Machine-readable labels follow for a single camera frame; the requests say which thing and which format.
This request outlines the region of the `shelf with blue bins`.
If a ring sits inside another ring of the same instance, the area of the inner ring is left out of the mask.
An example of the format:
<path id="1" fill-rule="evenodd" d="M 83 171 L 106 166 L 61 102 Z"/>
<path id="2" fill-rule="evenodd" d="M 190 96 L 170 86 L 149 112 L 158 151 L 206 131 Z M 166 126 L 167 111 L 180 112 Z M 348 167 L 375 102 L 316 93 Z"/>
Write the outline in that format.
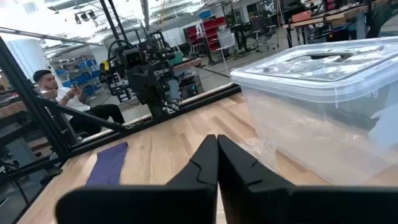
<path id="1" fill-rule="evenodd" d="M 53 60 L 50 64 L 63 87 L 78 86 L 87 96 L 93 96 L 101 86 L 99 65 L 92 55 Z"/>

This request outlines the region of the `teal crate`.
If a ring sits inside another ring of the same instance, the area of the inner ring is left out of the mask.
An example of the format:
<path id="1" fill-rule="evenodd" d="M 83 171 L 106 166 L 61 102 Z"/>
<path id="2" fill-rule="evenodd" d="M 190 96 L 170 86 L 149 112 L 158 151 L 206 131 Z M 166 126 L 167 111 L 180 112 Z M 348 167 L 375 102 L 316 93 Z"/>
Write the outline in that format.
<path id="1" fill-rule="evenodd" d="M 170 59 L 171 65 L 177 65 L 183 62 L 183 53 L 179 49 L 178 46 L 174 46 L 171 48 L 172 53 L 174 54 L 174 58 Z"/>

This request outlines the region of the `clear plastic storage bin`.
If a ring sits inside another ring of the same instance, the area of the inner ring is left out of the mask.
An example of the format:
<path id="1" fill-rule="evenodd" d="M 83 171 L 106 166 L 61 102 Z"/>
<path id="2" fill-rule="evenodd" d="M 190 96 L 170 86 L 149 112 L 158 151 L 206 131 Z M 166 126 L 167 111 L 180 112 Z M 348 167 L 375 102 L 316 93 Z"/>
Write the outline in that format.
<path id="1" fill-rule="evenodd" d="M 231 80 L 291 161 L 334 185 L 398 185 L 398 36 L 299 45 Z"/>

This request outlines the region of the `orange box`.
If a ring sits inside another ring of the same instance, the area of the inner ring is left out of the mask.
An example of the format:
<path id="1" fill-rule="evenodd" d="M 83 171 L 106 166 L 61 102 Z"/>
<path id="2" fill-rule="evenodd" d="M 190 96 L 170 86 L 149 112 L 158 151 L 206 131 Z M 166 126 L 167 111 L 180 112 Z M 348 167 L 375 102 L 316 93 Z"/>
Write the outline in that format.
<path id="1" fill-rule="evenodd" d="M 311 10 L 303 11 L 298 14 L 294 14 L 292 16 L 292 22 L 296 23 L 296 22 L 300 22 L 300 21 L 306 21 L 306 20 L 309 20 L 311 17 L 312 17 Z"/>

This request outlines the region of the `purple elastic bandage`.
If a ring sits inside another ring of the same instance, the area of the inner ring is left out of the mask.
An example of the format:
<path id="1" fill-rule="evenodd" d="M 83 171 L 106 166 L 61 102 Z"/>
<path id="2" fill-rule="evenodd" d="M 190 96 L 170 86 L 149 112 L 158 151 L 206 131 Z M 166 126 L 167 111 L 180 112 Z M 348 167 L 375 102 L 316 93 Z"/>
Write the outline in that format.
<path id="1" fill-rule="evenodd" d="M 121 142 L 97 153 L 96 163 L 86 185 L 119 185 L 128 147 L 127 142 Z"/>

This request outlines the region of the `black table frame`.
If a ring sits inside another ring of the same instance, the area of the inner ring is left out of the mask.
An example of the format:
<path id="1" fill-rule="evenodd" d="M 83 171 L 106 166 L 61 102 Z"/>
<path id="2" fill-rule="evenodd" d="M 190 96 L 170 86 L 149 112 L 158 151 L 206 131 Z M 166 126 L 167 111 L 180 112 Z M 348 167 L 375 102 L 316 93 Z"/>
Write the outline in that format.
<path id="1" fill-rule="evenodd" d="M 32 113 L 32 117 L 34 118 L 35 122 L 39 125 L 39 128 L 44 132 L 45 136 L 58 154 L 57 159 L 41 159 L 38 162 L 26 165 L 17 171 L 0 177 L 0 184 L 10 182 L 19 177 L 37 172 L 56 163 L 65 162 L 68 159 L 94 150 L 97 147 L 104 146 L 105 144 L 111 143 L 115 140 L 138 133 L 144 129 L 151 128 L 155 125 L 169 121 L 173 118 L 187 114 L 203 106 L 241 92 L 241 87 L 239 85 L 234 83 L 227 84 L 225 87 L 221 87 L 218 90 L 213 89 L 212 91 L 204 93 L 203 96 L 198 96 L 194 100 L 189 100 L 187 103 L 183 104 L 182 109 L 172 113 L 171 115 L 151 120 L 140 120 L 137 124 L 121 125 L 95 118 L 87 113 L 69 109 L 65 106 L 57 104 L 54 101 L 45 99 L 40 92 L 34 89 L 33 84 L 26 79 L 22 69 L 20 68 L 16 59 L 13 57 L 2 37 L 0 37 L 0 68 L 2 68 L 6 74 L 11 76 L 9 80 L 17 88 L 19 96 L 22 98 L 23 104 L 25 104 L 27 109 Z M 70 146 L 62 136 L 61 130 L 57 127 L 56 123 L 46 111 L 47 108 L 53 108 L 62 113 L 70 113 L 74 116 L 87 118 L 92 123 L 100 124 L 108 128 L 110 132 L 99 137 L 94 137 L 93 139 L 83 143 Z"/>

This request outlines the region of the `person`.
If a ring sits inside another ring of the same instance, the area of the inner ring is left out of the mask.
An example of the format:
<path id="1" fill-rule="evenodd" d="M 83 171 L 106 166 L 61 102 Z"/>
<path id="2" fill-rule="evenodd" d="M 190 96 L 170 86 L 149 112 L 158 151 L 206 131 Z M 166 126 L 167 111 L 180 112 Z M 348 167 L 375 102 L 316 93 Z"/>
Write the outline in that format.
<path id="1" fill-rule="evenodd" d="M 73 88 L 59 87 L 55 80 L 55 76 L 50 70 L 37 70 L 33 75 L 33 79 L 39 85 L 42 93 L 55 90 L 57 92 L 55 99 L 61 105 L 89 113 L 105 120 L 112 118 L 114 122 L 119 124 L 125 123 L 124 117 L 117 105 L 107 104 L 91 107 L 81 88 L 77 86 Z M 83 118 L 77 118 L 67 114 L 65 116 L 67 120 L 69 120 L 72 128 L 77 132 L 86 132 L 89 136 L 101 132 L 101 126 L 90 123 Z"/>

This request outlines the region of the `black office chair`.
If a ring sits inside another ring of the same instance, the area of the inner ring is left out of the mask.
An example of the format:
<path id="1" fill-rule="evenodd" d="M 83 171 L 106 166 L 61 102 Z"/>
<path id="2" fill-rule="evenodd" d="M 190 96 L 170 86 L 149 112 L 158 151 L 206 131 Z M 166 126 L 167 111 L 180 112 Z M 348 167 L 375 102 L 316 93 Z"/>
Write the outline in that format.
<path id="1" fill-rule="evenodd" d="M 254 48 L 258 53 L 262 53 L 260 44 L 263 44 L 266 49 L 270 49 L 270 45 L 267 43 L 269 39 L 276 33 L 274 26 L 269 26 L 267 21 L 261 16 L 251 16 L 251 34 L 255 40 Z"/>

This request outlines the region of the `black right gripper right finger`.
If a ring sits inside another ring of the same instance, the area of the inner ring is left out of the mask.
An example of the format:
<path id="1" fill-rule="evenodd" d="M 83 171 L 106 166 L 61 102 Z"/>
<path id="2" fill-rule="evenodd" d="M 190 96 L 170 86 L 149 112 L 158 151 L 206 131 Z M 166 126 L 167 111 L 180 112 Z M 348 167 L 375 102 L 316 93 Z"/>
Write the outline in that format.
<path id="1" fill-rule="evenodd" d="M 218 149 L 230 224 L 398 224 L 398 187 L 295 185 L 225 135 Z"/>

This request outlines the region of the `clear plastic zipper bag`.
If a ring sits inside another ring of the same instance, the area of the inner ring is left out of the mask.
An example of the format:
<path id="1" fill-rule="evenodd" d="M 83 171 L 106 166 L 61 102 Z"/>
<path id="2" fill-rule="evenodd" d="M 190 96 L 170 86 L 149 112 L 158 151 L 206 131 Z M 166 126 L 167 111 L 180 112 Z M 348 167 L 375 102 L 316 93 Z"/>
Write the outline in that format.
<path id="1" fill-rule="evenodd" d="M 251 138 L 239 142 L 238 145 L 254 156 L 268 169 L 272 170 L 276 174 L 279 174 L 278 162 L 276 158 L 277 146 L 274 141 L 266 138 Z"/>

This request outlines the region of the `white sign on stand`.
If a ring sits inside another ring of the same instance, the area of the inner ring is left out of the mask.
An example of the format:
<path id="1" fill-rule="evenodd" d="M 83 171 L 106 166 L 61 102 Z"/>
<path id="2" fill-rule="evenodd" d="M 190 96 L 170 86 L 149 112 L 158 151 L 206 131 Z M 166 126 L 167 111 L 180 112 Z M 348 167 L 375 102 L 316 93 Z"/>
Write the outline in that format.
<path id="1" fill-rule="evenodd" d="M 230 29 L 222 29 L 217 32 L 218 35 L 218 40 L 220 43 L 220 47 L 218 48 L 218 51 L 220 51 L 224 67 L 226 69 L 226 75 L 229 75 L 228 67 L 226 64 L 226 57 L 224 56 L 224 50 L 229 49 L 230 47 L 233 47 L 235 45 L 235 38 L 234 34 L 231 32 Z"/>

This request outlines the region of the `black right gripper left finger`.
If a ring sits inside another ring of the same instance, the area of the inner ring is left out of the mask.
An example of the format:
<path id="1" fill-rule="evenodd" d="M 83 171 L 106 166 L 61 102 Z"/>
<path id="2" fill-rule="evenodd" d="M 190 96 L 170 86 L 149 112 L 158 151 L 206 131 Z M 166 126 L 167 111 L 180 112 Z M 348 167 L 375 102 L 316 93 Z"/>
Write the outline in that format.
<path id="1" fill-rule="evenodd" d="M 65 194 L 58 224 L 215 224 L 218 141 L 207 135 L 164 185 L 92 185 Z"/>

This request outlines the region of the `red shelf unit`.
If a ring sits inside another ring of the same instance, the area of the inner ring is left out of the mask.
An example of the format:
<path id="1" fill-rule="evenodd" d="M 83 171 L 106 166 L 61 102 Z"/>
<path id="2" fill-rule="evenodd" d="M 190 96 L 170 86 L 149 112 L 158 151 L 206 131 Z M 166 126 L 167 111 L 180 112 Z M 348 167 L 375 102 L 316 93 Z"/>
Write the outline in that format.
<path id="1" fill-rule="evenodd" d="M 224 17 L 214 17 L 207 19 L 202 22 L 206 43 L 210 49 L 210 52 L 215 52 L 220 48 L 220 41 L 218 38 L 218 31 L 225 28 Z"/>
<path id="2" fill-rule="evenodd" d="M 190 26 L 184 29 L 185 40 L 190 47 L 201 45 L 201 38 L 198 35 L 198 29 L 196 26 Z"/>

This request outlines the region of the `wooden workbench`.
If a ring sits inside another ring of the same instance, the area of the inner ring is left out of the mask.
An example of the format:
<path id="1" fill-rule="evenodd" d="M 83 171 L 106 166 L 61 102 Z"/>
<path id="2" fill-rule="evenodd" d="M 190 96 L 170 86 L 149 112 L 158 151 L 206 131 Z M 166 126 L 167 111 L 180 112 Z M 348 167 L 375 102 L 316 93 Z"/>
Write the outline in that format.
<path id="1" fill-rule="evenodd" d="M 304 21 L 291 22 L 283 25 L 283 28 L 289 31 L 291 28 L 297 29 L 318 23 L 334 23 L 343 19 L 355 17 L 355 21 L 353 21 L 351 25 L 356 26 L 356 38 L 367 39 L 370 38 L 371 28 L 375 27 L 374 19 L 381 13 L 382 7 L 391 9 L 392 6 L 398 6 L 398 0 L 368 1 L 344 10 L 332 10 L 331 14 L 330 12 L 323 12 L 319 16 L 311 17 Z"/>

